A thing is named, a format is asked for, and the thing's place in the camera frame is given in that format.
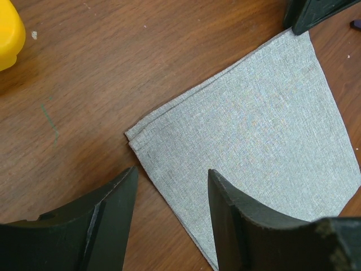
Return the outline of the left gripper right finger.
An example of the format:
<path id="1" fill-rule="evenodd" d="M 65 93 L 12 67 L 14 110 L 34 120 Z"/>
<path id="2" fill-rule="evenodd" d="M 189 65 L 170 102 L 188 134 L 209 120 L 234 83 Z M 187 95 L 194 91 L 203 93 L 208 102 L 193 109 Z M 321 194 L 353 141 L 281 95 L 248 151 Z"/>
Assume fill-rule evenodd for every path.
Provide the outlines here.
<path id="1" fill-rule="evenodd" d="M 265 206 L 214 169 L 208 196 L 219 270 L 318 270 L 314 226 Z"/>

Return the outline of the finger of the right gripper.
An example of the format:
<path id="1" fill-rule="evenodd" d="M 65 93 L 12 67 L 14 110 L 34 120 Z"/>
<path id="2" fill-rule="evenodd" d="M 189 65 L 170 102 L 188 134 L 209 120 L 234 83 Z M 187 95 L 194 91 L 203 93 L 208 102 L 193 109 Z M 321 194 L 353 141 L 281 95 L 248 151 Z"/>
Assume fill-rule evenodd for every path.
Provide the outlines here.
<path id="1" fill-rule="evenodd" d="M 322 21 L 359 3 L 360 0 L 291 0 L 285 11 L 283 27 L 301 35 Z"/>

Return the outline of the grey cloth napkin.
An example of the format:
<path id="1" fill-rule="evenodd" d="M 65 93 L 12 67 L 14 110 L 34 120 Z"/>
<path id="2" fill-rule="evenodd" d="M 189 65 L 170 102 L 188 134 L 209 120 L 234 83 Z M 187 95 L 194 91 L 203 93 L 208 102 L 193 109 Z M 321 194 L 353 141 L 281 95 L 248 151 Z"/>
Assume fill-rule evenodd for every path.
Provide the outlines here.
<path id="1" fill-rule="evenodd" d="M 208 170 L 286 215 L 335 217 L 360 169 L 310 35 L 290 29 L 126 132 L 142 167 L 218 269 Z"/>

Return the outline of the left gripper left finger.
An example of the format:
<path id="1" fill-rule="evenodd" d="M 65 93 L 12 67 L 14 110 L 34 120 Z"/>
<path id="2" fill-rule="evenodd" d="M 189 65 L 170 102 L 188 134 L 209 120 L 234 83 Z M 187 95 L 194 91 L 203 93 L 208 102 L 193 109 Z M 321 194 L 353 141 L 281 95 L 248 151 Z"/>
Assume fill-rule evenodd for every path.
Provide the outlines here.
<path id="1" fill-rule="evenodd" d="M 50 212 L 46 251 L 55 270 L 122 270 L 138 188 L 138 169 L 130 167 L 107 184 Z"/>

